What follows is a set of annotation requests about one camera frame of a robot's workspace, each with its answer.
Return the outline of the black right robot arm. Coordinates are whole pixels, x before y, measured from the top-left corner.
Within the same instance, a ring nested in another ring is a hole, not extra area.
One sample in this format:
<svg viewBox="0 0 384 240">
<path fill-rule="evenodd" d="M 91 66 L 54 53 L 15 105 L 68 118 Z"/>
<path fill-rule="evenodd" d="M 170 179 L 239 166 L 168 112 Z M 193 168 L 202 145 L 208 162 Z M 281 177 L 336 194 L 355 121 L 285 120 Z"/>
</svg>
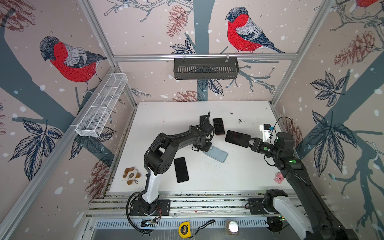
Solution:
<svg viewBox="0 0 384 240">
<path fill-rule="evenodd" d="M 293 136 L 279 132 L 274 144 L 250 138 L 252 151 L 274 161 L 283 178 L 291 185 L 305 213 L 294 206 L 283 190 L 267 190 L 263 205 L 267 213 L 279 213 L 302 240 L 356 240 L 357 234 L 346 229 L 314 187 L 306 167 L 294 156 Z"/>
</svg>

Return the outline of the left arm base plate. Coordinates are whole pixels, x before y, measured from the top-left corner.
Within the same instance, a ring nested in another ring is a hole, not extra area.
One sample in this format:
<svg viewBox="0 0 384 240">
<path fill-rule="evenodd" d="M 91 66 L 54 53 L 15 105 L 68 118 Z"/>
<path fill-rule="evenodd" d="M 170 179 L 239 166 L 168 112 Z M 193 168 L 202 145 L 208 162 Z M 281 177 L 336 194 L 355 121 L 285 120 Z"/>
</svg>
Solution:
<svg viewBox="0 0 384 240">
<path fill-rule="evenodd" d="M 134 200 L 127 205 L 127 210 L 130 217 L 168 216 L 170 207 L 170 200 L 156 200 L 151 204 L 142 200 Z"/>
</svg>

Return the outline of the light blue phone case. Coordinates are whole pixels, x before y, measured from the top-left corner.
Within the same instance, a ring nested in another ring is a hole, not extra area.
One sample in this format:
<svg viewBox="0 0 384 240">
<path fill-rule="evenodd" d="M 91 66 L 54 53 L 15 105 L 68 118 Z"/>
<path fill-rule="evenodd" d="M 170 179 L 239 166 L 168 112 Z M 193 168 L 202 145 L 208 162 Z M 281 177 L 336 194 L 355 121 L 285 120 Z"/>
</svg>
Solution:
<svg viewBox="0 0 384 240">
<path fill-rule="evenodd" d="M 207 152 L 203 152 L 206 156 L 220 162 L 224 163 L 228 157 L 228 153 L 215 147 L 211 146 Z"/>
</svg>

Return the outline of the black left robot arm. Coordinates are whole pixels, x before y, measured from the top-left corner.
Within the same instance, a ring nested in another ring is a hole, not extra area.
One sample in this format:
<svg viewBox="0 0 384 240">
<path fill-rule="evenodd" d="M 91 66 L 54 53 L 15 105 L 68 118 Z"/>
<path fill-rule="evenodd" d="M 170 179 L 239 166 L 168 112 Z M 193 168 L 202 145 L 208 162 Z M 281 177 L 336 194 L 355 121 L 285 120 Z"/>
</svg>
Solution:
<svg viewBox="0 0 384 240">
<path fill-rule="evenodd" d="M 186 132 L 175 135 L 160 133 L 144 155 L 144 167 L 147 171 L 147 180 L 144 190 L 140 193 L 141 206 L 152 212 L 159 198 L 161 175 L 165 173 L 175 159 L 178 150 L 189 145 L 195 152 L 208 152 L 212 146 L 214 126 L 203 123 L 189 126 Z"/>
</svg>

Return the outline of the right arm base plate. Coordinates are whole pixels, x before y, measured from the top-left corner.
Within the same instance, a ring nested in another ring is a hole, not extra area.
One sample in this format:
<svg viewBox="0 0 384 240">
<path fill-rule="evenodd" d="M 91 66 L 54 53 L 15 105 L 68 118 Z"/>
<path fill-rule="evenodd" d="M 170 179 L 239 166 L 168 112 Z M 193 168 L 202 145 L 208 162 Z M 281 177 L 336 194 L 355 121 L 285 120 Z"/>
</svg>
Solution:
<svg viewBox="0 0 384 240">
<path fill-rule="evenodd" d="M 265 210 L 264 199 L 262 198 L 248 199 L 248 206 L 251 215 L 269 215 Z"/>
</svg>

